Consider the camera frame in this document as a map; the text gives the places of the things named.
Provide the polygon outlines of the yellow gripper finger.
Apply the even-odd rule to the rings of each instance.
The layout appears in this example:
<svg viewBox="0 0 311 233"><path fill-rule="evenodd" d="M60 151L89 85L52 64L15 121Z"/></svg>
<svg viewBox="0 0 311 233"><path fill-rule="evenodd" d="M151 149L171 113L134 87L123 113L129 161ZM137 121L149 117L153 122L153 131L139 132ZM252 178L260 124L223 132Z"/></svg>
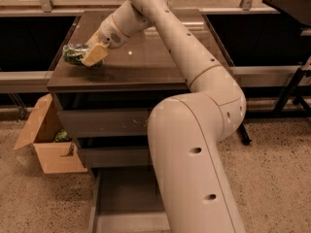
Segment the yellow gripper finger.
<svg viewBox="0 0 311 233"><path fill-rule="evenodd" d="M96 45L99 42L98 39L98 32L95 32L86 42L86 45L89 48L92 48L94 45Z"/></svg>
<svg viewBox="0 0 311 233"><path fill-rule="evenodd" d="M105 45L96 43L82 58L81 62L87 66L90 67L98 62L100 62L102 59L104 59L108 55L108 49Z"/></svg>

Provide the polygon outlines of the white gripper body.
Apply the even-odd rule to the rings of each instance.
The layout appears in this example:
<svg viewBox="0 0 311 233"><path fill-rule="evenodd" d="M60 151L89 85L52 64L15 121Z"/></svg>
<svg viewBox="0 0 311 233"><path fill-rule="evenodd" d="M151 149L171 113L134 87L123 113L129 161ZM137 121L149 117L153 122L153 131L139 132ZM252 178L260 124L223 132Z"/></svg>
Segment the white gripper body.
<svg viewBox="0 0 311 233"><path fill-rule="evenodd" d="M115 24L112 15L101 22L98 28L98 39L100 42L109 45L110 49L118 49L128 41L128 37Z"/></svg>

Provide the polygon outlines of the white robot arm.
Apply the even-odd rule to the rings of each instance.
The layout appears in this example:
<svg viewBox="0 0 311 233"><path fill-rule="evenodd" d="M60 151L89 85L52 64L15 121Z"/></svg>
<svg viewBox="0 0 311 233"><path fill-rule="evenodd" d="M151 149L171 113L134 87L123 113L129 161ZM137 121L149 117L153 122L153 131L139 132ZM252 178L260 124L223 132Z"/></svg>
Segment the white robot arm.
<svg viewBox="0 0 311 233"><path fill-rule="evenodd" d="M189 93L164 99L148 120L149 149L172 233L246 233L217 145L242 123L245 95L166 0L128 0L88 40L91 66L134 33L155 27Z"/></svg>

